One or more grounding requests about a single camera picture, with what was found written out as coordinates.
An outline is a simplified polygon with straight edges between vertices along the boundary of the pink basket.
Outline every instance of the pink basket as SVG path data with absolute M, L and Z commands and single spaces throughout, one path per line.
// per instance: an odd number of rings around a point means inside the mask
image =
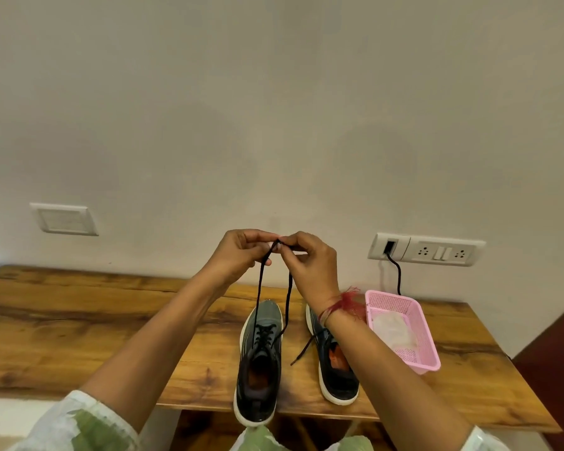
M 395 353 L 419 375 L 440 369 L 441 361 L 438 358 L 420 304 L 406 296 L 383 293 L 382 291 L 366 291 L 366 313 L 368 314 L 370 329 L 373 329 L 372 320 L 376 315 L 387 311 L 400 313 L 407 327 L 415 334 L 418 342 L 418 348 L 415 351 L 412 349 L 397 349 Z

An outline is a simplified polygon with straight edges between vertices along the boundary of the wooden table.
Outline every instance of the wooden table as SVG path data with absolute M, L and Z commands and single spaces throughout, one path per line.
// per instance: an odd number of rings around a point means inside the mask
M 0 396 L 59 399 L 80 386 L 185 280 L 34 267 L 0 268 Z M 159 399 L 172 408 L 229 411 L 239 334 L 257 288 L 235 284 L 207 312 Z M 284 310 L 286 290 L 263 288 Z M 423 379 L 471 422 L 488 428 L 558 432 L 559 426 L 466 303 L 422 301 L 441 358 Z M 378 420 L 367 395 L 348 407 L 327 402 L 316 349 L 292 367 L 309 338 L 293 291 L 283 339 L 277 411 Z

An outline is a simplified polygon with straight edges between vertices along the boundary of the shoe insole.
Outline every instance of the shoe insole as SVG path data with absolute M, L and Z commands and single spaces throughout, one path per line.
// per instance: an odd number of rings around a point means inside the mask
M 330 365 L 333 369 L 338 369 L 340 371 L 351 370 L 349 363 L 338 344 L 333 343 L 330 346 L 330 349 L 328 350 L 328 357 L 330 357 Z
M 272 379 L 272 363 L 267 356 L 256 357 L 248 367 L 248 386 L 256 391 L 269 386 Z

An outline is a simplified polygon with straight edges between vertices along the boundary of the forearm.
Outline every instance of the forearm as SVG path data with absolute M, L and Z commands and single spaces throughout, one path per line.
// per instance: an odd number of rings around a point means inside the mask
M 459 451 L 472 425 L 445 404 L 362 321 L 339 310 L 326 321 L 399 451 Z
M 81 390 L 139 432 L 209 308 L 212 294 L 209 283 L 195 276 Z

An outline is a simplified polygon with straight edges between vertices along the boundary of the switch plate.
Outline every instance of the switch plate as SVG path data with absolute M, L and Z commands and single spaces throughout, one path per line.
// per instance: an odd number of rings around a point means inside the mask
M 401 261 L 448 266 L 471 266 L 487 242 L 443 237 L 411 236 Z
M 400 260 L 407 246 L 410 243 L 410 237 L 401 234 L 390 234 L 390 233 L 377 233 L 374 236 L 372 245 L 370 246 L 370 252 L 368 253 L 368 258 L 371 260 L 386 260 L 387 256 L 384 254 L 384 248 L 387 246 L 387 242 L 395 242 L 393 250 L 391 251 L 391 257 L 398 261 Z
M 90 211 L 83 205 L 30 203 L 31 211 L 45 233 L 97 236 Z

